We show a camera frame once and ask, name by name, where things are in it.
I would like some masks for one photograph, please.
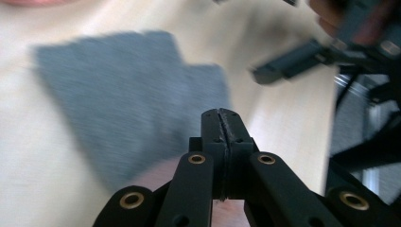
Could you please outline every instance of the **black mechanical part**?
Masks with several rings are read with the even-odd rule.
[[[261,202],[274,226],[341,226],[280,157],[259,152],[250,162],[253,190],[247,202]]]
[[[212,156],[204,152],[185,154],[170,183],[155,226],[210,226],[212,185]]]
[[[212,199],[225,197],[245,201],[252,227],[401,226],[399,202],[388,206],[333,161],[321,197],[277,155],[259,152],[237,113],[211,110],[201,124],[170,183],[118,191],[95,226],[210,226]]]
[[[259,84],[271,84],[279,79],[290,79],[320,63],[328,61],[326,48],[311,40],[276,60],[256,67],[252,73]]]

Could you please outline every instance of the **black cable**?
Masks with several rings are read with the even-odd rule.
[[[359,77],[359,73],[356,72],[355,74],[351,75],[350,80],[348,81],[347,85],[345,86],[345,88],[341,91],[339,97],[337,98],[336,101],[336,112],[339,110],[339,106],[342,103],[342,101],[345,98],[345,95],[347,95],[348,90],[351,88],[351,86],[353,85],[353,83],[357,80],[357,78]]]

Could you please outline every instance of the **mounting hole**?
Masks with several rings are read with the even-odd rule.
[[[324,227],[324,223],[318,218],[310,218],[309,225],[312,227]]]
[[[345,205],[356,210],[365,211],[369,209],[369,203],[353,192],[341,192],[340,199]]]
[[[269,155],[266,154],[262,154],[260,155],[257,160],[259,160],[259,162],[266,164],[266,165],[271,165],[275,163],[275,159]]]
[[[184,215],[179,215],[174,218],[173,222],[177,227],[185,227],[189,225],[189,218]]]
[[[199,154],[191,155],[188,158],[188,161],[191,164],[202,164],[202,163],[204,163],[205,160],[206,160],[206,158],[203,155],[199,155]]]
[[[133,209],[144,202],[144,195],[139,192],[129,192],[125,194],[120,200],[120,206],[124,209]]]

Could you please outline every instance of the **light wooden surface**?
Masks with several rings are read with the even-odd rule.
[[[311,36],[324,38],[314,14],[300,3],[298,8],[281,0],[0,5],[0,226],[91,226],[111,196],[35,74],[31,48],[117,31],[165,30],[188,63],[221,65],[234,111],[261,150],[280,155],[309,188],[321,191],[335,70],[321,67],[269,87],[255,84],[247,71]],[[218,226],[234,225],[222,220]]]

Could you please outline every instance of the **gray cloth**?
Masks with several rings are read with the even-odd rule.
[[[111,190],[200,136],[201,113],[230,108],[222,70],[185,65],[170,34],[123,33],[37,48],[48,84]]]

